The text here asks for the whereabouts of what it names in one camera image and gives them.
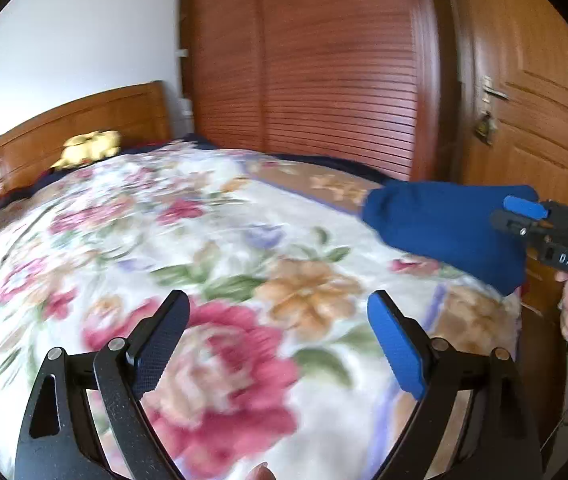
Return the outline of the person's left hand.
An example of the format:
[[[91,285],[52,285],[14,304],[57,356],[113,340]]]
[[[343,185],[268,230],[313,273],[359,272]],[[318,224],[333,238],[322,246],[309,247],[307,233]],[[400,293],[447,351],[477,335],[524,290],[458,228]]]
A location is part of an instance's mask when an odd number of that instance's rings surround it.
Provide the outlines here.
[[[267,463],[261,463],[249,471],[246,480],[275,480],[275,475]]]

